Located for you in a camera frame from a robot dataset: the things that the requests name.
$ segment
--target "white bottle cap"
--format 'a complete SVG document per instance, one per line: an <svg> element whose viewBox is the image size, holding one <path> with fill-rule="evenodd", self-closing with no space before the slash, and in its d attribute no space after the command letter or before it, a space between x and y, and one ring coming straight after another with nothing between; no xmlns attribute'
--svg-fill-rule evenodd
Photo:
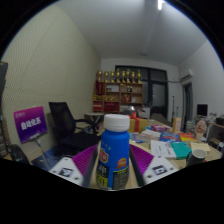
<svg viewBox="0 0 224 224"><path fill-rule="evenodd" d="M109 131L124 132L130 127L130 117L119 114L107 114L104 116L103 126Z"/></svg>

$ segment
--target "purple sign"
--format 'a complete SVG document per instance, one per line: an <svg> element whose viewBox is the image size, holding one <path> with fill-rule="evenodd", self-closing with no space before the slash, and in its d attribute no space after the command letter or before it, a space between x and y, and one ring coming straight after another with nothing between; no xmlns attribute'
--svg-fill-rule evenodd
<svg viewBox="0 0 224 224"><path fill-rule="evenodd" d="M21 143L47 131L43 106L16 111L14 119Z"/></svg>

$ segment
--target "book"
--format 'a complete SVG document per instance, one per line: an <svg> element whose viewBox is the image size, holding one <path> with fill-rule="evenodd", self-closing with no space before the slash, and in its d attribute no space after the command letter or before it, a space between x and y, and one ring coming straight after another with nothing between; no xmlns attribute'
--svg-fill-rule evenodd
<svg viewBox="0 0 224 224"><path fill-rule="evenodd" d="M173 118L173 133L179 133L181 128L181 118L180 117L174 117Z"/></svg>
<svg viewBox="0 0 224 224"><path fill-rule="evenodd" d="M133 142L137 142L137 143L144 143L144 142L146 142L145 140L137 138L137 136L138 136L138 134L129 133L129 139L131 139Z"/></svg>
<svg viewBox="0 0 224 224"><path fill-rule="evenodd" d="M171 146L176 154L176 159L186 159L188 154L192 151L185 142L171 142Z"/></svg>
<svg viewBox="0 0 224 224"><path fill-rule="evenodd" d="M146 142L151 142L151 140L159 141L161 133L151 130L145 130L136 136L137 139L143 140Z"/></svg>
<svg viewBox="0 0 224 224"><path fill-rule="evenodd" d="M176 154L169 142L160 142L151 140L151 154L161 156L167 159L176 159Z"/></svg>
<svg viewBox="0 0 224 224"><path fill-rule="evenodd" d="M181 142L178 134L171 132L162 132L160 135L160 141L163 142Z"/></svg>
<svg viewBox="0 0 224 224"><path fill-rule="evenodd" d="M191 149L192 149L192 151L195 149L202 149L202 150L205 150L207 152L207 154L209 154L211 152L209 145L206 143L191 142Z"/></svg>
<svg viewBox="0 0 224 224"><path fill-rule="evenodd" d="M180 140L185 143L197 142L197 139L191 133L179 133Z"/></svg>

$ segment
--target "cabinet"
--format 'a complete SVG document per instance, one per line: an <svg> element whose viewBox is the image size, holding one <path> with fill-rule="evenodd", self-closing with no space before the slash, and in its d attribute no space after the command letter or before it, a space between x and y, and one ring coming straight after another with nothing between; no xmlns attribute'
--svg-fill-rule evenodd
<svg viewBox="0 0 224 224"><path fill-rule="evenodd" d="M102 95L95 83L93 97L93 111L103 113L121 113L124 109L128 110L130 106L142 109L143 106L143 86L139 83L111 83L103 82Z"/></svg>

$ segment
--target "yellow object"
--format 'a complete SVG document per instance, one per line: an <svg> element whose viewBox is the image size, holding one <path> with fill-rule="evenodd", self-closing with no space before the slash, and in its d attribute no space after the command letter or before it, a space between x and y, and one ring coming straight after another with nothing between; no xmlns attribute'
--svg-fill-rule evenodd
<svg viewBox="0 0 224 224"><path fill-rule="evenodd" d="M145 131L146 127L147 127L147 120L146 119L139 119L138 120L139 122L136 122L135 119L130 119L130 128L128 130L129 133L133 133L133 132L142 132L142 131Z"/></svg>
<svg viewBox="0 0 224 224"><path fill-rule="evenodd" d="M173 118L173 133L179 133L181 128L181 118L180 117L174 117Z"/></svg>

